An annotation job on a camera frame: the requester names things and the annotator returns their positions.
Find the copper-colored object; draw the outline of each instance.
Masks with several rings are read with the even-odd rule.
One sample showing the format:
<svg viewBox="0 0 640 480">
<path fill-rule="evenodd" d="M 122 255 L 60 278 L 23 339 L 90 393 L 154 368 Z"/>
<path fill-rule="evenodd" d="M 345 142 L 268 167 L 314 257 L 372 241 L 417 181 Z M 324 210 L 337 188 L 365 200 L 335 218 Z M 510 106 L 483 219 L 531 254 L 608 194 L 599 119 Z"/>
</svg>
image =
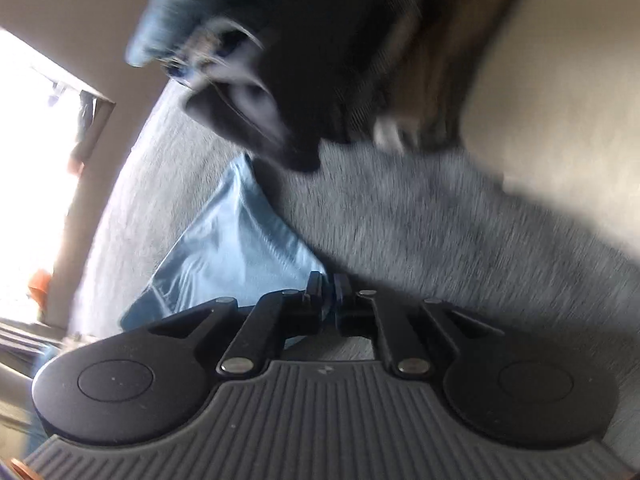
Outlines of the copper-colored object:
<svg viewBox="0 0 640 480">
<path fill-rule="evenodd" d="M 15 458 L 11 459 L 11 462 L 9 465 L 11 466 L 11 469 L 14 471 L 14 473 L 16 473 L 20 478 L 22 478 L 22 480 L 44 480 L 42 476 L 37 474 L 31 468 L 24 465 L 19 460 L 16 460 Z"/>
</svg>

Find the gray carpet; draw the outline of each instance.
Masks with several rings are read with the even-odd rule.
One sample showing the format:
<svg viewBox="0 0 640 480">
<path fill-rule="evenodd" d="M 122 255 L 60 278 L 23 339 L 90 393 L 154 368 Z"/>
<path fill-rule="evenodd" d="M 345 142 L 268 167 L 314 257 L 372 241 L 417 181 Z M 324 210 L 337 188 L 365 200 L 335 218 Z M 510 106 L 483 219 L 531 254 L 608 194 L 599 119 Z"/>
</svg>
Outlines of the gray carpet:
<svg viewBox="0 0 640 480">
<path fill-rule="evenodd" d="M 84 332 L 109 335 L 100 324 L 142 290 L 235 152 L 182 115 L 178 95 L 165 91 L 103 217 L 76 306 Z M 399 300 L 440 297 L 593 356 L 621 389 L 607 443 L 640 466 L 640 267 L 571 220 L 505 195 L 463 152 L 397 158 L 327 145 L 321 155 L 311 175 L 255 166 L 276 211 L 331 270 Z M 290 352 L 300 354 L 364 358 L 370 346 L 327 335 Z"/>
</svg>

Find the light blue fabric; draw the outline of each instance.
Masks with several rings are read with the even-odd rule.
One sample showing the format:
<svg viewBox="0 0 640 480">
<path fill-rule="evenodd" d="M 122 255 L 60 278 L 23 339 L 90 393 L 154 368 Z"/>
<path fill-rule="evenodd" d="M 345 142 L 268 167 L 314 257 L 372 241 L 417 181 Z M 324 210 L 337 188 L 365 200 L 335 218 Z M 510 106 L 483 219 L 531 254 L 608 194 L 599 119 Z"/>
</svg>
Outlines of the light blue fabric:
<svg viewBox="0 0 640 480">
<path fill-rule="evenodd" d="M 274 213 L 248 155 L 235 158 L 216 192 L 120 319 L 132 330 L 220 296 L 249 306 L 267 292 L 302 289 L 322 263 Z"/>
</svg>

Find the ribbed gray panel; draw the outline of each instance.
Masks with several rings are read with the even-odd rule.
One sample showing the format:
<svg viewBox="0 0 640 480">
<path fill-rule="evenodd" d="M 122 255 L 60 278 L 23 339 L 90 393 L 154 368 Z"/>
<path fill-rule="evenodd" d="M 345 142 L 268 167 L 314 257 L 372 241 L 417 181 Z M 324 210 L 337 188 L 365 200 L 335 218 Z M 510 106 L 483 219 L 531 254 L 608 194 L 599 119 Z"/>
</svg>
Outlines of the ribbed gray panel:
<svg viewBox="0 0 640 480">
<path fill-rule="evenodd" d="M 454 420 L 428 384 L 379 362 L 273 362 L 225 383 L 158 442 L 84 448 L 57 437 L 27 460 L 46 480 L 628 480 L 604 446 L 516 450 Z"/>
</svg>

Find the orange object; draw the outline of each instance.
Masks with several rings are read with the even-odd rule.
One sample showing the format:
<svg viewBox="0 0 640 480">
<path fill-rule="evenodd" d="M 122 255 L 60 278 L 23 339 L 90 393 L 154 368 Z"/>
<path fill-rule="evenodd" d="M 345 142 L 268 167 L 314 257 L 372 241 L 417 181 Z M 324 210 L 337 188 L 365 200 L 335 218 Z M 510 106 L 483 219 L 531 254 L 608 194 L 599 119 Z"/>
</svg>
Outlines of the orange object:
<svg viewBox="0 0 640 480">
<path fill-rule="evenodd" d="M 51 273 L 48 270 L 38 269 L 31 276 L 27 287 L 29 295 L 38 304 L 40 310 L 46 310 L 47 295 L 49 293 L 49 283 L 51 282 Z"/>
<path fill-rule="evenodd" d="M 22 480 L 44 480 L 44 478 L 37 474 L 33 469 L 24 465 L 22 462 L 16 460 L 15 458 L 11 459 L 10 466 L 14 473 L 22 478 Z"/>
</svg>

